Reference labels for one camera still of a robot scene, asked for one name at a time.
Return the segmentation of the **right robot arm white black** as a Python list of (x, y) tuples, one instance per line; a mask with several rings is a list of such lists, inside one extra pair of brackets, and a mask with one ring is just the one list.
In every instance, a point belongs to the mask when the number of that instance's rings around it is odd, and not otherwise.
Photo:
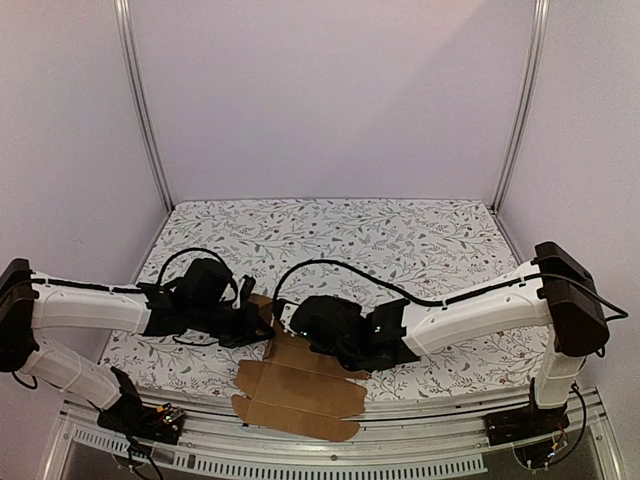
[(360, 305), (316, 295), (285, 306), (280, 323), (350, 371), (384, 371), (446, 346), (499, 331), (546, 327), (549, 341), (531, 403), (517, 427), (537, 436), (565, 406), (587, 356), (610, 338), (592, 275), (554, 242), (536, 246), (532, 260), (497, 280), (442, 300), (400, 299), (363, 313)]

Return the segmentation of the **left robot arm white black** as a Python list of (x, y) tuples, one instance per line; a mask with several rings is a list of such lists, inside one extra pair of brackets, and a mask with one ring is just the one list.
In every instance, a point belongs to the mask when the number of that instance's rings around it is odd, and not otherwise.
[(145, 337), (194, 330), (223, 348), (239, 348), (275, 334), (250, 299), (254, 285), (248, 276), (236, 281), (214, 258), (193, 260), (170, 281), (135, 286), (55, 278), (33, 271), (25, 259), (14, 259), (1, 275), (1, 370), (44, 380), (108, 411), (126, 433), (141, 433), (149, 415), (128, 375), (47, 339), (43, 330), (104, 329)]

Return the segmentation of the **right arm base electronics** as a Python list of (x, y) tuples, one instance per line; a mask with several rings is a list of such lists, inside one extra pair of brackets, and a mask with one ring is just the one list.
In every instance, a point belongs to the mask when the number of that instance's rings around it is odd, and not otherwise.
[(541, 409), (533, 400), (525, 406), (483, 417), (490, 446), (511, 444), (516, 460), (526, 469), (548, 468), (567, 445), (567, 404)]

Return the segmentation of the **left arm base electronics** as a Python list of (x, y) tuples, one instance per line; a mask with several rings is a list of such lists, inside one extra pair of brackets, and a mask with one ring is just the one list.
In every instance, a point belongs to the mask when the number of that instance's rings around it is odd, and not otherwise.
[(118, 381), (120, 397), (108, 409), (100, 410), (98, 426), (135, 438), (177, 445), (186, 418), (185, 410), (171, 403), (145, 406), (129, 376), (115, 367), (111, 372)]

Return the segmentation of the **brown cardboard box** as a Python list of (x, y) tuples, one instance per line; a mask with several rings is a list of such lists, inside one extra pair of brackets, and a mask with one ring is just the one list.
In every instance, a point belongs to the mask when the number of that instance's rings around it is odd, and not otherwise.
[(354, 420), (365, 412), (364, 371), (349, 372), (329, 356), (311, 352), (308, 343), (273, 324), (275, 337), (263, 359), (242, 360), (234, 379), (241, 391), (231, 398), (246, 424), (326, 440), (345, 442), (360, 429)]

